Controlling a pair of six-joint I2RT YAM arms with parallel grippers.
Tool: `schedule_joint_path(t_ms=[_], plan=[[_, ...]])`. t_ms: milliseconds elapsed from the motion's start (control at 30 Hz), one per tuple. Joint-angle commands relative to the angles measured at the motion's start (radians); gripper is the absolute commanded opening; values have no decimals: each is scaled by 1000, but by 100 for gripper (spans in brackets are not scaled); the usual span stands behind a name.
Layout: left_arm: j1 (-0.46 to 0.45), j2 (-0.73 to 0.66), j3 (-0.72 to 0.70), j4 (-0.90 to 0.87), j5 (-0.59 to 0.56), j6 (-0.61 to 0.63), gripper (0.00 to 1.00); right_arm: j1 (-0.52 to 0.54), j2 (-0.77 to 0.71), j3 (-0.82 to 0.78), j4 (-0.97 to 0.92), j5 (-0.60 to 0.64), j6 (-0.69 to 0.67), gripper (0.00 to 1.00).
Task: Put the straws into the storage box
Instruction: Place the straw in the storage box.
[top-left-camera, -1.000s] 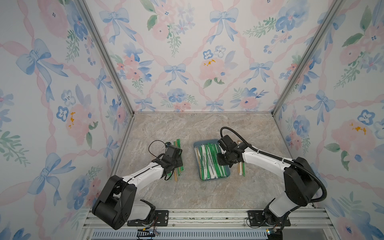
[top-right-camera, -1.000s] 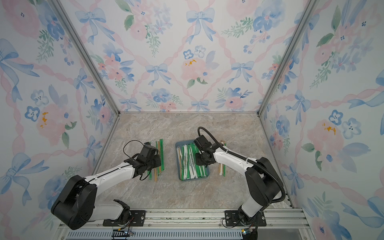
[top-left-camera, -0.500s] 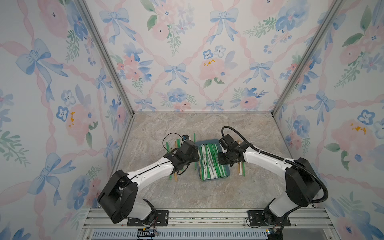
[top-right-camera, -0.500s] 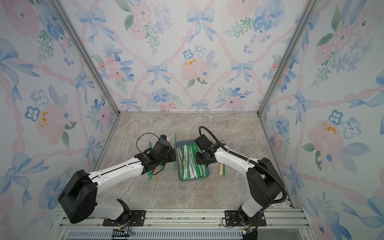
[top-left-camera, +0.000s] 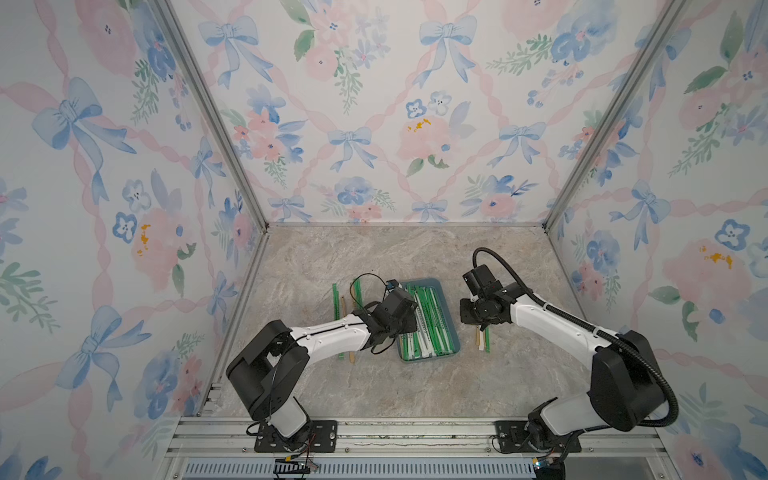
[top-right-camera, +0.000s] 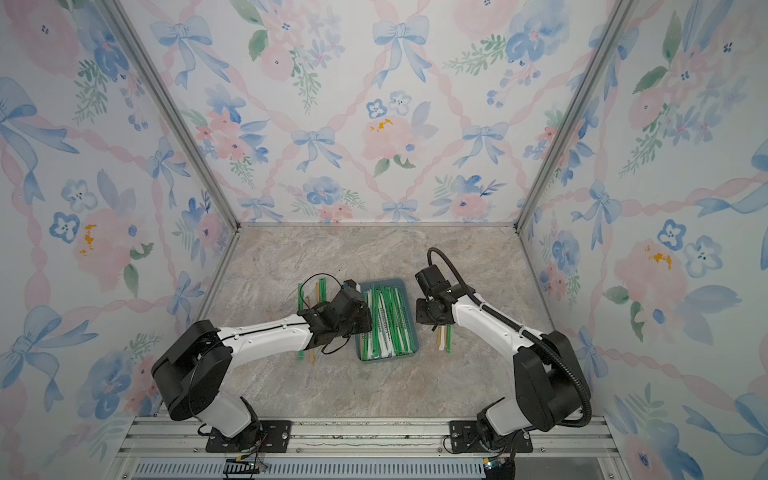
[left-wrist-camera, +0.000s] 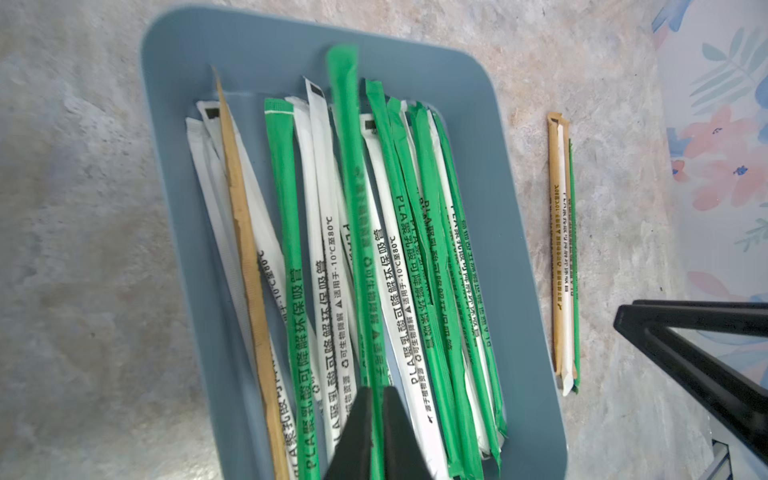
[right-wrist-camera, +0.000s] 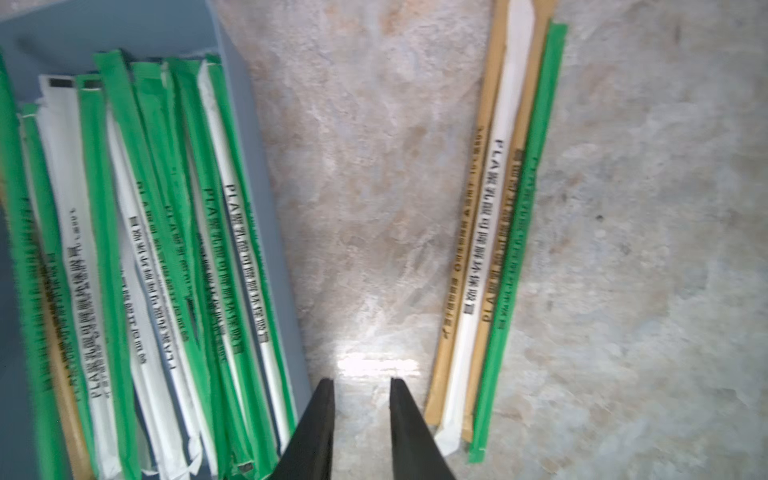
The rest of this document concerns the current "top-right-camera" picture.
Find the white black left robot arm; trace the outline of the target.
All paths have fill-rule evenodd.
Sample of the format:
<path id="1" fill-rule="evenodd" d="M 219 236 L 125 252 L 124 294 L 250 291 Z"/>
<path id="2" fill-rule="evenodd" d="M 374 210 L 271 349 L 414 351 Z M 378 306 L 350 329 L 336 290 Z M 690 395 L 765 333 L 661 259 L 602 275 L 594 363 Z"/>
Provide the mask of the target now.
<path id="1" fill-rule="evenodd" d="M 231 371 L 285 352 L 325 347 L 372 331 L 372 315 L 354 283 L 321 302 L 283 319 L 235 328 L 209 320 L 193 323 L 155 362 L 152 378 L 174 421 L 196 418 L 234 439 L 258 430 L 253 408 L 222 390 Z"/>

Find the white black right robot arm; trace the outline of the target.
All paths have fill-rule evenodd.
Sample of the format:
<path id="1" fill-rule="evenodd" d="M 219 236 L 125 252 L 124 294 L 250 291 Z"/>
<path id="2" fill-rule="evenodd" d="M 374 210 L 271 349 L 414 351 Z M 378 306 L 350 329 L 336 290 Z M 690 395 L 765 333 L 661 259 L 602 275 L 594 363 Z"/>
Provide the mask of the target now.
<path id="1" fill-rule="evenodd" d="M 484 302 L 469 287 L 443 282 L 424 287 L 423 293 L 416 306 L 419 323 L 465 328 L 512 365 L 511 396 L 478 414 L 488 438 L 525 429 L 581 428 L 591 422 L 591 392 L 563 334 L 527 328 Z"/>

